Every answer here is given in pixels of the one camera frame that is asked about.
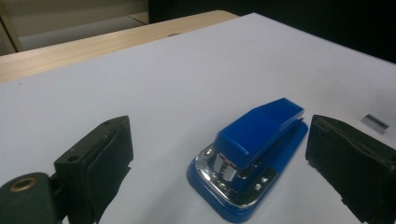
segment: blue stapler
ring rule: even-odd
[[[285,98],[250,110],[192,160],[190,184],[224,219],[248,220],[307,133],[303,112]]]

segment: white table surface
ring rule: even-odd
[[[0,184],[53,162],[99,123],[131,119],[132,170],[101,223],[226,223],[190,161],[249,109],[287,97],[396,148],[396,65],[252,14],[0,84]],[[361,123],[367,114],[385,134]],[[306,138],[247,223],[359,223],[304,158]]]

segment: wooden surface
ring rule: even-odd
[[[0,83],[237,18],[212,11],[0,57]]]

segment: dark background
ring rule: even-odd
[[[212,10],[251,12],[396,63],[396,0],[150,0],[150,23]]]

